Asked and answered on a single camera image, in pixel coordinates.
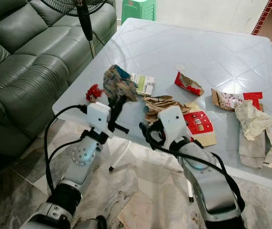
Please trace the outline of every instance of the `torn packaging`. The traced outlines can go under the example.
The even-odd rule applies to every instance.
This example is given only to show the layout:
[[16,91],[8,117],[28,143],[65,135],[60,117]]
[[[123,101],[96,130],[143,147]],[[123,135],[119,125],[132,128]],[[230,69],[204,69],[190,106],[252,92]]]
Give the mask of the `torn packaging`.
[[131,75],[117,65],[112,65],[104,74],[104,92],[110,99],[125,95],[129,101],[137,101],[137,84]]
[[181,72],[178,72],[175,79],[175,84],[184,90],[192,92],[198,96],[201,96],[204,93],[203,88],[196,81],[186,77]]
[[186,105],[181,105],[179,102],[173,100],[172,96],[163,95],[158,97],[144,97],[145,105],[149,111],[145,115],[145,120],[148,121],[149,125],[152,125],[158,120],[158,113],[171,106],[179,106],[183,115],[185,115],[190,108]]
[[251,100],[239,104],[235,108],[235,114],[247,140],[253,141],[256,136],[272,125],[272,114],[259,111],[252,105]]
[[234,111],[234,109],[245,100],[252,100],[252,105],[258,110],[262,110],[262,105],[259,99],[263,98],[262,92],[249,92],[242,94],[231,94],[219,92],[211,88],[212,103],[227,111]]

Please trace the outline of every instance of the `brown paper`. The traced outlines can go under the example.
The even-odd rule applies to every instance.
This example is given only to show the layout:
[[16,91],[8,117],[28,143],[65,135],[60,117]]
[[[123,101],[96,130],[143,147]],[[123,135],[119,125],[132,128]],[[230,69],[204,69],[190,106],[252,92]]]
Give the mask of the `brown paper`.
[[226,106],[226,101],[222,94],[220,94],[218,91],[211,88],[212,92],[212,103],[217,105],[218,107],[225,109],[227,111],[234,111],[234,108]]
[[179,102],[173,100],[173,97],[169,95],[144,97],[143,100],[149,109],[145,116],[145,120],[149,122],[149,125],[152,125],[158,120],[158,113],[160,111],[163,111],[171,106],[179,106],[183,115],[190,110],[189,107],[186,105],[181,105]]

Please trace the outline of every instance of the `table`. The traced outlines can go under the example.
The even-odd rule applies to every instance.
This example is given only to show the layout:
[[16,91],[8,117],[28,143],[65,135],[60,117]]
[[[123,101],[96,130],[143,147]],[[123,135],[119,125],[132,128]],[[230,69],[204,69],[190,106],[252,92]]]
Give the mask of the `table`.
[[[182,104],[196,100],[216,132],[217,144],[207,149],[223,159],[230,174],[272,187],[272,169],[240,163],[239,121],[234,112],[212,104],[211,98],[211,88],[226,93],[263,92],[264,110],[272,114],[272,49],[268,38],[128,19],[53,105],[54,113],[69,105],[87,104],[85,93],[95,83],[102,88],[103,74],[112,64],[129,73],[155,77],[152,96],[172,95]],[[177,68],[197,81],[205,93],[197,97],[176,86]],[[99,101],[108,104],[105,95]],[[115,131],[115,135],[147,145],[139,129],[144,107],[141,99],[125,104],[117,123],[130,133]],[[86,124],[86,116],[77,109],[59,118]]]

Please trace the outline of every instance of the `crumpled tissue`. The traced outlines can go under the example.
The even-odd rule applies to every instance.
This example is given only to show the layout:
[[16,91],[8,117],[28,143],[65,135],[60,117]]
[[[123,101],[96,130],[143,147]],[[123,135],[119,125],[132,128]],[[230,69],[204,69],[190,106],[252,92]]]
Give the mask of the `crumpled tissue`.
[[235,114],[242,125],[247,140],[254,140],[267,127],[272,125],[272,114],[259,111],[252,100],[245,100],[235,108]]

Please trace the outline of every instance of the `cardboard piece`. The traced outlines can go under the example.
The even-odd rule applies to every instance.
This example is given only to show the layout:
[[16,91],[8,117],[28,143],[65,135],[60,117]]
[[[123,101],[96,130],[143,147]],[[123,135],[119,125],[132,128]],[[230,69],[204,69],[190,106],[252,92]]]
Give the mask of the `cardboard piece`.
[[144,97],[145,105],[148,107],[149,111],[145,115],[145,120],[148,121],[149,125],[152,125],[158,120],[158,113],[171,106],[179,106],[182,114],[185,115],[190,108],[186,105],[181,105],[179,102],[175,101],[172,96],[163,95],[158,97]]
[[211,121],[206,113],[195,103],[185,104],[190,110],[184,114],[188,132],[193,139],[199,141],[202,146],[216,144],[216,135]]

